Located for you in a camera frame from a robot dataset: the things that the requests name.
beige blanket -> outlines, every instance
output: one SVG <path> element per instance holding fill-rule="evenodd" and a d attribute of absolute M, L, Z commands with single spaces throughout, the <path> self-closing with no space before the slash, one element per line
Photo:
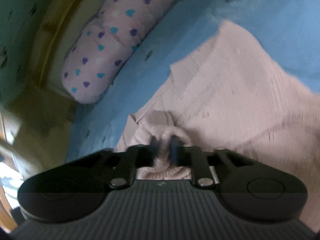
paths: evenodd
<path fill-rule="evenodd" d="M 167 111 L 193 145 L 206 151 L 227 147 L 301 179 L 309 192 L 301 220 L 319 230 L 320 96 L 228 21 L 171 71 L 148 103 L 128 117 L 116 150 L 133 143 L 147 113 Z"/>

blue mattress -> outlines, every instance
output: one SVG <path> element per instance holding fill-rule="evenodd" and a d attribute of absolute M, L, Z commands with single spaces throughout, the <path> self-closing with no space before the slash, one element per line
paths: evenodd
<path fill-rule="evenodd" d="M 116 146 L 129 114 L 170 65 L 215 35 L 223 19 L 247 29 L 288 73 L 320 92 L 320 0 L 177 0 L 95 105 L 78 105 L 67 162 Z"/>

ribbed gray surface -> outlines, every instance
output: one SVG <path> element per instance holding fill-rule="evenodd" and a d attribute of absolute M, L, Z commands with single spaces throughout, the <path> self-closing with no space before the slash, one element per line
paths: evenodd
<path fill-rule="evenodd" d="M 90 216 L 65 224 L 25 222 L 11 236 L 16 240 L 305 240 L 313 232 L 300 221 L 259 225 L 226 211 L 214 193 L 185 181 L 136 181 L 113 191 Z"/>

green wall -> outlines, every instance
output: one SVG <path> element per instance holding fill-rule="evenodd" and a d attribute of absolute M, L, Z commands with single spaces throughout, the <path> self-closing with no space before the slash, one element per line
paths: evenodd
<path fill-rule="evenodd" d="M 33 37 L 51 0 L 0 0 L 0 104 L 24 88 Z"/>

silver screw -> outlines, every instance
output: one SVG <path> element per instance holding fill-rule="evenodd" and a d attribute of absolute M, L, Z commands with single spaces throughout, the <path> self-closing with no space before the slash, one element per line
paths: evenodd
<path fill-rule="evenodd" d="M 127 183 L 127 181 L 123 178 L 115 178 L 111 180 L 111 185 L 114 187 L 120 187 Z"/>
<path fill-rule="evenodd" d="M 208 186 L 211 186 L 213 184 L 213 180 L 209 179 L 209 178 L 201 178 L 201 179 L 198 180 L 198 184 L 201 187 L 208 187 Z"/>

